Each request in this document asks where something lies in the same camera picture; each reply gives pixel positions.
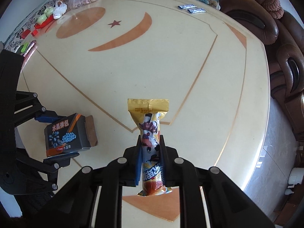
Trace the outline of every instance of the orange crescent pattern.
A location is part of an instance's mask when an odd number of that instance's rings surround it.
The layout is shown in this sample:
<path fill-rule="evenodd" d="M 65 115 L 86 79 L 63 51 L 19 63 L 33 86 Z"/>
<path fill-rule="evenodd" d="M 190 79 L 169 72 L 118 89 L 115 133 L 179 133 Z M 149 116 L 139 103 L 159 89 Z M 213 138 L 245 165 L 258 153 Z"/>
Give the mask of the orange crescent pattern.
<path fill-rule="evenodd" d="M 137 39 L 141 35 L 143 35 L 148 29 L 150 28 L 152 24 L 152 18 L 151 16 L 146 12 L 145 16 L 143 17 L 142 21 L 134 28 L 132 28 L 130 31 L 126 32 L 125 34 L 119 36 L 116 39 L 111 40 L 110 42 L 107 42 L 103 45 L 100 45 L 96 48 L 90 49 L 89 51 L 103 51 L 103 50 L 109 50 L 116 48 L 121 45 L 125 45 L 134 39 Z"/>

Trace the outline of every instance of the sausage in wrapper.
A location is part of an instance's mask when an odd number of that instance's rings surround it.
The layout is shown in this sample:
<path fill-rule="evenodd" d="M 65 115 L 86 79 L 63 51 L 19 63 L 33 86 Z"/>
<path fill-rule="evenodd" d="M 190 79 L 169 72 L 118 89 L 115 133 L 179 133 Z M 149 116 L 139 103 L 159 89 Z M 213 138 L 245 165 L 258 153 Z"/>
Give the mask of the sausage in wrapper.
<path fill-rule="evenodd" d="M 142 191 L 139 196 L 171 192 L 162 182 L 159 159 L 159 120 L 169 110 L 167 99 L 128 99 L 128 110 L 140 130 L 142 144 Z"/>

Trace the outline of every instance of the red object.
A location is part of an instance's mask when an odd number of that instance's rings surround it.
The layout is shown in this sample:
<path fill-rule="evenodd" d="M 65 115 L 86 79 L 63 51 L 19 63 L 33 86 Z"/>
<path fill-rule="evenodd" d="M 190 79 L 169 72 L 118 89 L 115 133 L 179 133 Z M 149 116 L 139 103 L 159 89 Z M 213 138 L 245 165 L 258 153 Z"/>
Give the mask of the red object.
<path fill-rule="evenodd" d="M 27 36 L 30 32 L 31 32 L 31 30 L 29 30 L 29 29 L 25 30 L 23 33 L 21 33 L 21 38 L 22 38 L 22 39 L 25 39 L 26 36 Z"/>
<path fill-rule="evenodd" d="M 33 36 L 36 36 L 36 35 L 37 35 L 37 33 L 38 33 L 38 31 L 35 29 L 34 31 L 32 31 L 32 33 L 31 33 L 31 34 L 32 34 Z"/>
<path fill-rule="evenodd" d="M 36 29 L 41 29 L 41 28 L 45 27 L 47 24 L 49 24 L 51 21 L 53 21 L 53 20 L 54 20 L 54 16 L 51 15 L 51 16 L 50 16 L 49 18 L 47 18 L 41 25 L 36 24 L 36 25 L 34 25 L 34 27 L 35 27 Z"/>

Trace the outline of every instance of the brown knitted object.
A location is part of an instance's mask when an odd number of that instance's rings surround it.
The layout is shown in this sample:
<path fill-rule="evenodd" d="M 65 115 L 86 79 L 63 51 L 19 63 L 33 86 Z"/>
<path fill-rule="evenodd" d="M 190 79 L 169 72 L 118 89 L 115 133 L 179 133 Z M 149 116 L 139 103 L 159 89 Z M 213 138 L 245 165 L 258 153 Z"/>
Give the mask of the brown knitted object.
<path fill-rule="evenodd" d="M 284 14 L 279 0 L 265 0 L 262 6 L 274 19 L 279 19 Z"/>

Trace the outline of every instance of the silver screw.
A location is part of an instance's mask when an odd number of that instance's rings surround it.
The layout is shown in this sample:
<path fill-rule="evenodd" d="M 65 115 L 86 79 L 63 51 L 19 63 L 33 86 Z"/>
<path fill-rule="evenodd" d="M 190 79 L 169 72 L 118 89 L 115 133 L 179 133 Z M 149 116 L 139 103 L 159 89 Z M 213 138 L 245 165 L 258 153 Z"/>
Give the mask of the silver screw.
<path fill-rule="evenodd" d="M 85 166 L 81 169 L 82 173 L 87 174 L 91 171 L 91 167 Z"/>
<path fill-rule="evenodd" d="M 184 162 L 184 160 L 182 158 L 175 158 L 174 162 L 177 164 L 182 164 Z"/>
<path fill-rule="evenodd" d="M 213 166 L 210 168 L 210 171 L 213 173 L 213 174 L 218 174 L 219 173 L 219 168 Z"/>
<path fill-rule="evenodd" d="M 127 162 L 127 159 L 126 159 L 126 158 L 121 157 L 121 158 L 119 158 L 119 159 L 117 160 L 117 162 L 118 162 L 118 163 L 120 163 L 120 164 L 124 164 L 124 163 L 126 163 L 126 162 Z"/>

